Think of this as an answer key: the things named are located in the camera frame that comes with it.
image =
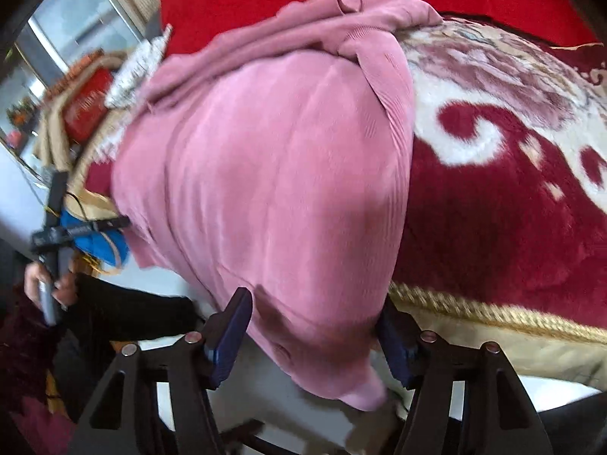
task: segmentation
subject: white lace cloth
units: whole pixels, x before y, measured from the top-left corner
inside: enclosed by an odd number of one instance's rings
[[[129,108],[135,104],[140,85],[154,75],[165,57],[172,31],[172,26],[168,25],[162,36],[139,43],[114,78],[105,97],[106,108]]]

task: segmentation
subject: patterned blanket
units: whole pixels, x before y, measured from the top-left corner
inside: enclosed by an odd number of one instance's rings
[[[398,39],[417,119],[393,298],[520,372],[607,387],[605,48],[462,19]]]

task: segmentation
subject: red bag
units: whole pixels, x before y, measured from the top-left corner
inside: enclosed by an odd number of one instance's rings
[[[107,113],[105,95],[112,82],[113,77],[108,69],[99,68],[65,108],[63,121],[72,141],[84,144],[93,135]]]

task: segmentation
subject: black pants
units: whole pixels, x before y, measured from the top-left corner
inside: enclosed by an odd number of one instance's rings
[[[124,289],[78,275],[78,302],[66,313],[68,328],[53,362],[57,390],[78,422],[116,352],[111,341],[131,342],[185,334],[199,320],[192,301]]]

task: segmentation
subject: wall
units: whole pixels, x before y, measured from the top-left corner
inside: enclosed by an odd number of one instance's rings
[[[0,146],[0,238],[17,251],[29,254],[31,233],[42,227],[44,211],[28,187],[25,177],[42,202],[48,191],[34,185],[34,177]]]

